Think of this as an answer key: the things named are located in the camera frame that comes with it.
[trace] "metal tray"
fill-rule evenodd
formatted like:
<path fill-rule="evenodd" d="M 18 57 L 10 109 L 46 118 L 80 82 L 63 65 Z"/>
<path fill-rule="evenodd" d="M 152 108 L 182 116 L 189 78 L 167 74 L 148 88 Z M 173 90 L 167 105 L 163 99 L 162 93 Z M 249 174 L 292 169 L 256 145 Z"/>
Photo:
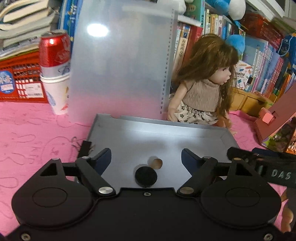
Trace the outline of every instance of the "metal tray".
<path fill-rule="evenodd" d="M 128 116 L 115 119 L 107 114 L 96 115 L 87 140 L 95 145 L 90 157 L 104 148 L 111 149 L 112 160 L 102 177 L 117 193 L 121 187 L 139 188 L 135 171 L 155 158 L 160 158 L 163 165 L 156 170 L 157 181 L 151 188 L 177 190 L 191 177 L 181 162 L 184 148 L 199 157 L 230 162 L 227 149 L 238 147 L 225 128 Z"/>

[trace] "soda can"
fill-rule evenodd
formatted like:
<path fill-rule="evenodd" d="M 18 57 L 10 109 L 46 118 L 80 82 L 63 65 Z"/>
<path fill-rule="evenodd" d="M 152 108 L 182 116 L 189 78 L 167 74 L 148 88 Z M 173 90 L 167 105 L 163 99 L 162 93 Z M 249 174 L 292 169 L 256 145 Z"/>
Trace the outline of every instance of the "soda can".
<path fill-rule="evenodd" d="M 58 77 L 70 71 L 70 45 L 70 37 L 65 30 L 56 29 L 41 36 L 39 64 L 43 77 Z"/>

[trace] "paper cup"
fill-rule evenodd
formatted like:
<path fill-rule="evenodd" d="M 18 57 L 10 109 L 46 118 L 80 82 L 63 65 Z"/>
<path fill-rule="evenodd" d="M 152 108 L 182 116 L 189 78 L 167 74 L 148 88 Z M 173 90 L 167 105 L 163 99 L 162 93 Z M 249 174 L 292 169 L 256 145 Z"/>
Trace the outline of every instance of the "paper cup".
<path fill-rule="evenodd" d="M 62 115 L 68 112 L 69 78 L 70 73 L 52 78 L 46 78 L 40 75 L 48 102 L 56 115 Z"/>

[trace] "blue plush toy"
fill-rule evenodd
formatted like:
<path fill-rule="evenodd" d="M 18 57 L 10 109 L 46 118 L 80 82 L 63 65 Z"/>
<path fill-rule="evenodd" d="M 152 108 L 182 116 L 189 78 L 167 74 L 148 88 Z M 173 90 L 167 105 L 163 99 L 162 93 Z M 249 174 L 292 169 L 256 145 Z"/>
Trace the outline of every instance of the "blue plush toy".
<path fill-rule="evenodd" d="M 244 52 L 244 38 L 243 36 L 240 36 L 238 34 L 230 35 L 225 42 L 231 46 L 233 46 L 239 55 L 241 55 Z"/>
<path fill-rule="evenodd" d="M 235 24 L 240 27 L 238 20 L 242 19 L 246 11 L 245 0 L 206 0 L 206 2 L 215 8 L 219 14 L 229 15 Z"/>

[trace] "beige knit top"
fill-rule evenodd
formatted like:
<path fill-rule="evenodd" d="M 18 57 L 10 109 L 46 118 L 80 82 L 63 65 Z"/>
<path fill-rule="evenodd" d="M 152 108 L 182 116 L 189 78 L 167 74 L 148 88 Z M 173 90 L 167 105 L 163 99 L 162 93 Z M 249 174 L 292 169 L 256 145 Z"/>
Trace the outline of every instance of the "beige knit top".
<path fill-rule="evenodd" d="M 219 101 L 220 85 L 205 80 L 184 80 L 187 93 L 183 103 L 187 106 L 201 111 L 215 112 Z"/>

